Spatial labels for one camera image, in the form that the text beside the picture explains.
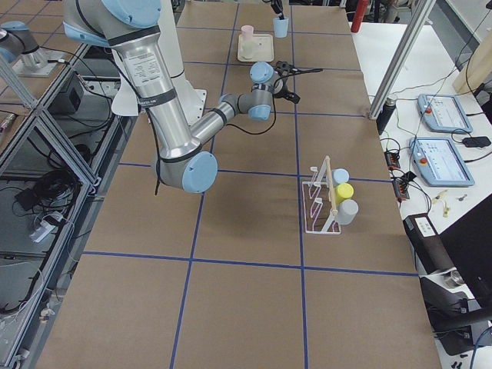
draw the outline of blue cable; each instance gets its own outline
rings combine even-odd
[[[474,346],[474,353],[471,355],[470,369],[474,368],[475,355],[477,354],[478,345],[480,344],[480,340],[488,333],[492,332],[492,327],[487,328],[482,334],[479,336],[477,342]]]

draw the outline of robotic arm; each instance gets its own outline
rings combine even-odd
[[[284,79],[269,64],[258,62],[251,68],[251,92],[223,96],[216,108],[188,126],[158,47],[160,11],[160,0],[65,0],[65,33],[119,54],[161,144],[159,180],[199,193],[211,187],[218,172],[214,155],[201,150],[203,144],[237,114],[267,120],[273,94],[282,90]]]
[[[48,64],[45,52],[23,22],[12,21],[0,25],[0,55],[8,62],[13,62],[19,55],[24,65],[39,69]]]

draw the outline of metal post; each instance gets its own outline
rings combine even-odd
[[[412,49],[422,27],[424,26],[427,16],[432,10],[436,0],[420,0],[415,9],[415,14],[412,17],[410,24],[407,26],[405,33],[403,34],[400,44],[397,50],[394,52],[393,59],[388,66],[386,74],[383,77],[383,81],[377,90],[376,96],[371,105],[371,110],[369,111],[369,119],[376,119],[379,112],[383,108],[384,101],[390,93],[398,74],[400,73],[405,60],[407,60],[408,54]]]
[[[22,100],[26,108],[34,109],[38,103],[32,93],[24,86],[9,63],[0,56],[0,77],[3,77],[16,95]]]

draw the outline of blue joint cap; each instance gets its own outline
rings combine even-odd
[[[148,28],[156,25],[161,14],[161,0],[101,1],[118,20],[135,28]]]
[[[0,25],[6,31],[28,31],[29,27],[21,21],[10,21]]]
[[[270,105],[257,105],[248,110],[248,115],[254,121],[267,121],[270,117],[270,110]]]
[[[194,194],[207,191],[215,182],[218,164],[213,154],[202,151],[186,165],[181,183],[186,192]]]
[[[0,48],[0,55],[5,59],[6,62],[12,63],[15,60],[15,55],[13,55],[6,48]]]
[[[93,35],[87,31],[83,31],[68,23],[63,22],[63,27],[65,28],[65,34],[68,38],[72,40],[76,40],[77,42],[82,42],[83,44],[101,46],[103,48],[108,48],[108,40],[105,38],[99,37],[97,35]]]
[[[249,75],[254,83],[265,83],[274,75],[274,69],[265,61],[257,61],[251,67]]]

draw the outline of black monitor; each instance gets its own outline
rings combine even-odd
[[[492,195],[440,234],[464,282],[481,307],[492,307]]]

